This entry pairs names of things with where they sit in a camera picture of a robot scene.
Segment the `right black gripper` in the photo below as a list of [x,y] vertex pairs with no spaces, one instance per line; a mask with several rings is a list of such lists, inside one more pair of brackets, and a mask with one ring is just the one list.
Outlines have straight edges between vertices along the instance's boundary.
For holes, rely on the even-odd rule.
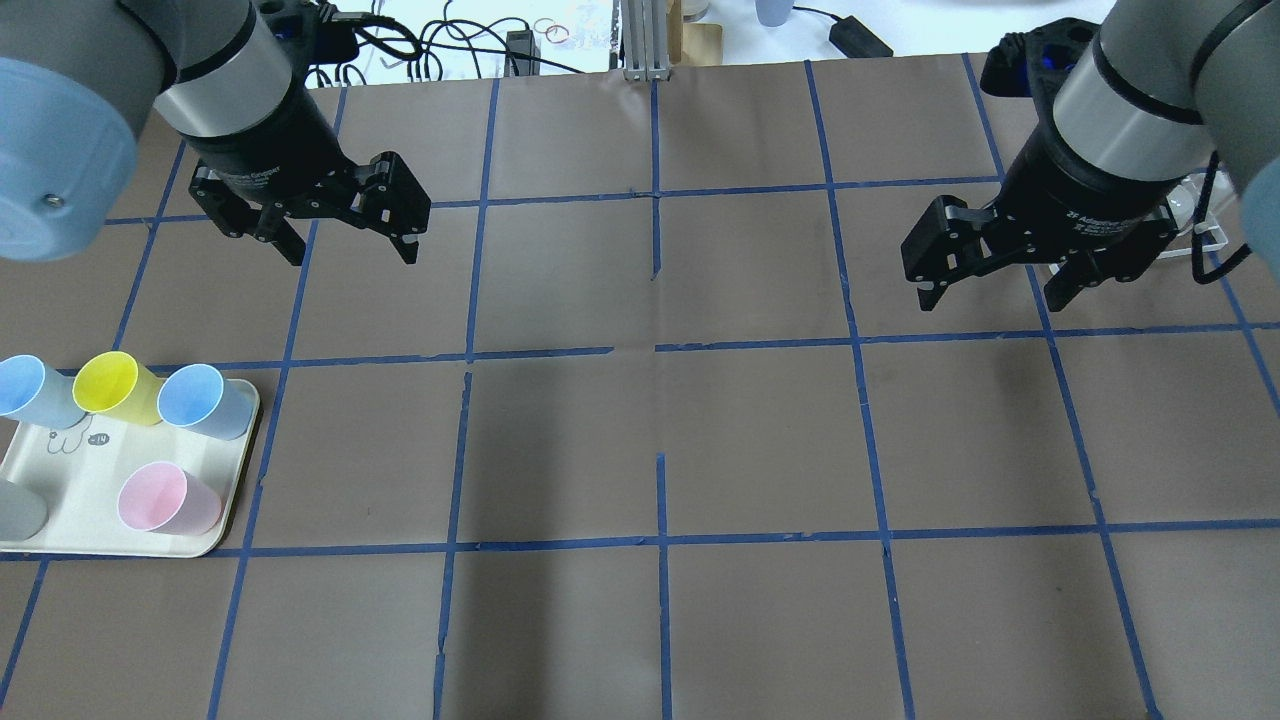
[[937,196],[901,243],[902,270],[922,311],[947,288],[1015,263],[1059,263],[1046,306],[1064,310],[1083,290],[1140,277],[1175,229],[1165,199],[1175,181],[1098,170],[1050,126],[1037,126],[989,208]]

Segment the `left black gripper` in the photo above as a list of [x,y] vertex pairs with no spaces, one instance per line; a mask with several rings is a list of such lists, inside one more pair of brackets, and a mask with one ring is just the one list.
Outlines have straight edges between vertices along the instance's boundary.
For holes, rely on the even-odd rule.
[[251,237],[301,266],[307,245],[285,215],[342,218],[384,236],[404,264],[419,260],[433,201],[408,163],[394,151],[349,160],[306,88],[289,88],[248,129],[187,143],[200,158],[189,196],[225,237]]

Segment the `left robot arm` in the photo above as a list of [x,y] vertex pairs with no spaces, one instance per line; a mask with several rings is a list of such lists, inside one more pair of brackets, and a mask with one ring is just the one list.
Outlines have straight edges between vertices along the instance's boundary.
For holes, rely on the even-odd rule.
[[329,1],[5,1],[3,256],[82,252],[157,113],[196,152],[189,196],[224,236],[298,266],[307,245],[292,222],[334,219],[415,263],[430,197],[397,152],[346,156],[305,86],[361,41],[404,60],[422,51],[399,22]]

